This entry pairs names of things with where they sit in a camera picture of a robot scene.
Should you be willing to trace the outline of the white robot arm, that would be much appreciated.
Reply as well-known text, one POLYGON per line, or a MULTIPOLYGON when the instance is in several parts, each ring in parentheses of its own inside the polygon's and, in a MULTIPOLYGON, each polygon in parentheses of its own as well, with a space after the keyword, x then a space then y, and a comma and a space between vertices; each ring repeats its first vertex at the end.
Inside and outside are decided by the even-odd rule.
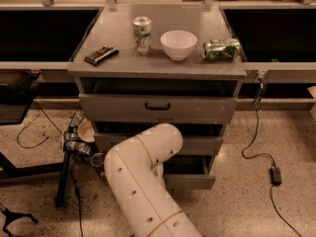
POLYGON ((153 172, 182 146, 180 131, 160 123, 108 151, 106 178, 135 237, 202 237, 153 172))

